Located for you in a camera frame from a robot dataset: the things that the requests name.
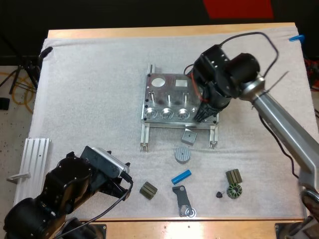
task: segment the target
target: blue clip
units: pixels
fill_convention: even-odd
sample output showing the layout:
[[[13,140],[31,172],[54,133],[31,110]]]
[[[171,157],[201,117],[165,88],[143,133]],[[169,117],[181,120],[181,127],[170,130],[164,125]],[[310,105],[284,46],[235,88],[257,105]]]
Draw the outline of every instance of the blue clip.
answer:
[[[191,172],[189,170],[186,170],[185,172],[179,174],[178,176],[174,177],[171,182],[175,185],[176,183],[179,183],[180,181],[184,180],[188,176],[191,175]]]
[[[289,38],[289,41],[297,41],[299,40],[300,43],[302,44],[305,40],[305,36],[304,35],[298,35],[298,36],[293,36],[291,38]]]

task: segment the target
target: white cloth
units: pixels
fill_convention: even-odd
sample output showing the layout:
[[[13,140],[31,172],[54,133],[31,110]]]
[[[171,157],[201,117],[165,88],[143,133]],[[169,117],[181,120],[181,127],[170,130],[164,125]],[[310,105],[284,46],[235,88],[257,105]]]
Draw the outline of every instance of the white cloth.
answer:
[[[262,30],[277,46],[280,57],[266,78],[269,88],[288,75],[271,95],[315,138],[319,139],[300,43],[289,42],[295,27]],[[150,151],[140,152],[141,109],[148,63],[158,72],[182,73],[201,52],[235,34],[188,37],[108,39],[46,39],[53,47],[44,59],[30,137],[49,137],[47,172],[70,151],[80,156],[86,145],[111,150],[131,162],[133,191],[105,217],[178,217],[171,179],[190,169],[179,183],[187,190],[199,217],[295,218],[302,216],[297,179],[291,163],[258,119],[249,102],[232,100],[220,114],[218,147],[208,148],[208,130],[197,130],[191,160],[178,164],[176,147],[183,145],[183,129],[151,128]],[[223,46],[229,58],[253,54],[261,73],[275,53],[262,36],[245,36]],[[232,200],[225,172],[238,168],[243,194]],[[150,182],[158,188],[152,200],[139,193]],[[74,215],[91,218],[115,198],[97,193]]]

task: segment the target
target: red panel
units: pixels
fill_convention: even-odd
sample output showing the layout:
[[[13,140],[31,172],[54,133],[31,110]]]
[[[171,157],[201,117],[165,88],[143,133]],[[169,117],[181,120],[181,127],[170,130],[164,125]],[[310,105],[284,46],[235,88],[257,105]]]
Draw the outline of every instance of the red panel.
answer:
[[[204,0],[210,18],[274,18],[270,0]]]

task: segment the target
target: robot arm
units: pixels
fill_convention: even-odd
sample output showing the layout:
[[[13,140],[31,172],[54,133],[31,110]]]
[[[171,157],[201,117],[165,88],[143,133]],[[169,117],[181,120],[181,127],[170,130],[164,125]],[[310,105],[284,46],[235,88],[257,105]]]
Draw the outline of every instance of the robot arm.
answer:
[[[259,32],[251,34],[264,35]],[[278,52],[270,39],[266,38]],[[302,201],[318,219],[319,144],[265,90],[265,80],[259,74],[256,58],[241,53],[229,59],[221,45],[214,45],[203,52],[187,74],[195,88],[199,86],[202,89],[202,95],[199,96],[201,104],[194,119],[200,122],[219,113],[232,98],[250,101],[299,164],[299,183],[306,188],[301,193]]]
[[[74,152],[67,154],[66,158],[46,175],[42,193],[35,199],[22,200],[8,213],[4,220],[6,238],[50,238],[64,223],[67,214],[99,191],[119,198],[115,205],[126,200],[133,185],[132,178],[128,175],[129,165],[117,160],[110,151],[106,152],[100,148],[86,146],[81,157],[76,157]],[[120,186],[122,178],[131,184],[129,189]],[[89,238],[97,238],[92,226],[87,225],[89,222],[84,225],[72,220],[72,223],[67,225],[67,230],[62,229],[62,233],[80,226],[84,228],[82,232],[93,235]],[[82,238],[79,237],[79,231],[68,233],[67,238]]]

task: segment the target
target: black background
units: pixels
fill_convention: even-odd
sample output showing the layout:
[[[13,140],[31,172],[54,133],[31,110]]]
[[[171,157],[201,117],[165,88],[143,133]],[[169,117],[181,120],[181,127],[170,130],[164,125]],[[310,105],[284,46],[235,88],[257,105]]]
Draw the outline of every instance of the black background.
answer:
[[[274,20],[215,20],[201,0],[0,0],[0,29],[22,55],[36,56],[49,29],[295,22],[307,56],[319,56],[319,1],[272,0],[272,7]],[[0,65],[14,63],[0,41]]]

